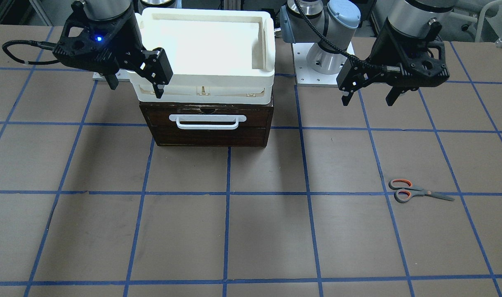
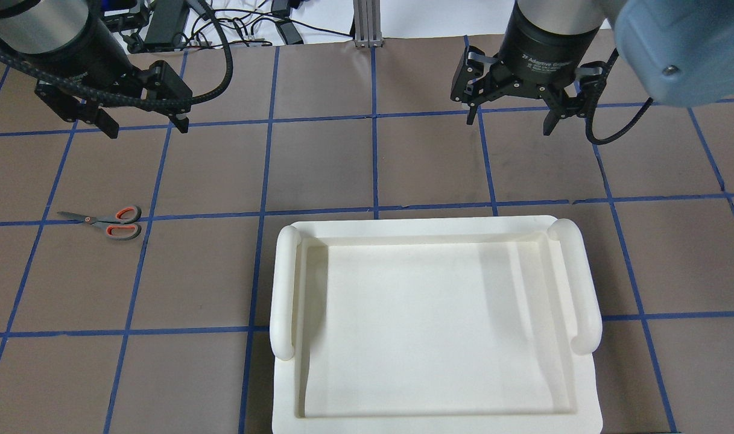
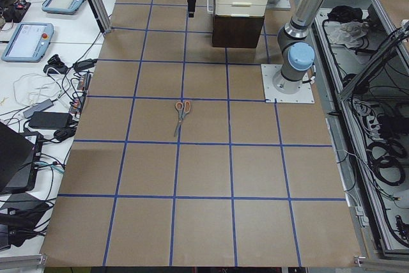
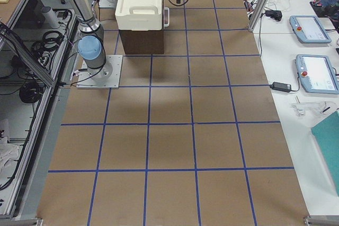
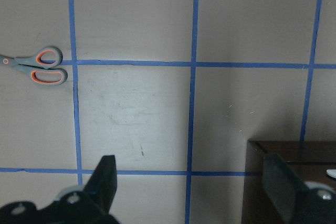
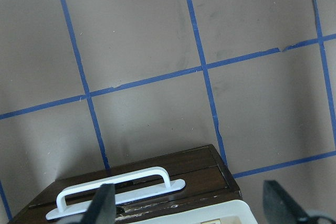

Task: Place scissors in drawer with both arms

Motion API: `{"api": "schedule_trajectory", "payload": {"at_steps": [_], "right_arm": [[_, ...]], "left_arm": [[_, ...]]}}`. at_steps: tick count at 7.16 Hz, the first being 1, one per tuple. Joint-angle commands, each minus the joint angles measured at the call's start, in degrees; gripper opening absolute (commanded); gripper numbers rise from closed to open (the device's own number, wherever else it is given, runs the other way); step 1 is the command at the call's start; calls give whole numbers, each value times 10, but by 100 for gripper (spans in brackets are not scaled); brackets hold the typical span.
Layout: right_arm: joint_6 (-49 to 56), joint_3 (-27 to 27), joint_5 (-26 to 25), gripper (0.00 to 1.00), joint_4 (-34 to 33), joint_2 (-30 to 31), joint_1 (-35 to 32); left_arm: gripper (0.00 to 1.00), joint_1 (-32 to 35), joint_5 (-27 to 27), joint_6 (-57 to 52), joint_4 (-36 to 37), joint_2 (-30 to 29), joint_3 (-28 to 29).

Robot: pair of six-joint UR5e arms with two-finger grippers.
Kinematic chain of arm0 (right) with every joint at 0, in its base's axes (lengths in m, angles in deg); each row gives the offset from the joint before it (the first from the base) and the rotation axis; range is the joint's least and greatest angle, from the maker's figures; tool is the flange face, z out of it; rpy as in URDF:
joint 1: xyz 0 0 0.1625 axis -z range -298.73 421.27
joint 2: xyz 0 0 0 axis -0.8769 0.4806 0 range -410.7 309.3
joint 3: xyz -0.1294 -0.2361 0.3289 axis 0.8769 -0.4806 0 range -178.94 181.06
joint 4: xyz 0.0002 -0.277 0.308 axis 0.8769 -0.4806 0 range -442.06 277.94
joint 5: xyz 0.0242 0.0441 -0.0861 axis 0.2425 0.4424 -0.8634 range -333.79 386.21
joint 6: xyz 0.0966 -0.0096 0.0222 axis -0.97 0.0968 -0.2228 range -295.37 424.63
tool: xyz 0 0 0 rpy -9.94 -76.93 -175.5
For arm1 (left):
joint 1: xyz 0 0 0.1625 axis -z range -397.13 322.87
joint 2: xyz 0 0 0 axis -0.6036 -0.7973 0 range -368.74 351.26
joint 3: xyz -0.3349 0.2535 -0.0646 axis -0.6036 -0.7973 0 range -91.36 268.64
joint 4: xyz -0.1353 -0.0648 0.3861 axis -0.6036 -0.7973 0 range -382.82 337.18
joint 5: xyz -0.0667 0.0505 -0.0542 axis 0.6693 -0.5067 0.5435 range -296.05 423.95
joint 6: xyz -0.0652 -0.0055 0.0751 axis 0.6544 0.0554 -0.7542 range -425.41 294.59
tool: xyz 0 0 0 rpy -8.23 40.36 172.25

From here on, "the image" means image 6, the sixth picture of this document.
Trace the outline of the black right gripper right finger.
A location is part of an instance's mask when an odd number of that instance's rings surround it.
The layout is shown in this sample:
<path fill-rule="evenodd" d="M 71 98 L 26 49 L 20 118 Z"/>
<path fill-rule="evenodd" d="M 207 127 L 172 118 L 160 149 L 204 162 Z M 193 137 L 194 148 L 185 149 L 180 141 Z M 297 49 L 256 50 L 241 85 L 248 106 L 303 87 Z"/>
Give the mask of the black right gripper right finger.
<path fill-rule="evenodd" d="M 310 219 L 276 180 L 263 183 L 263 210 L 268 223 L 309 223 Z"/>

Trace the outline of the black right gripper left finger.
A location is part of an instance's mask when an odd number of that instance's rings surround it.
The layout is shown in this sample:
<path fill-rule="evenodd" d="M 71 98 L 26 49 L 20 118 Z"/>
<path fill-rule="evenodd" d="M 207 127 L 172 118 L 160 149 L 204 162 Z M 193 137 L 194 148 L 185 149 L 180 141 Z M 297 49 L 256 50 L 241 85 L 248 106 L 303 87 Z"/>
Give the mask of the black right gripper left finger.
<path fill-rule="evenodd" d="M 114 184 L 101 185 L 79 223 L 113 224 L 116 218 Z"/>

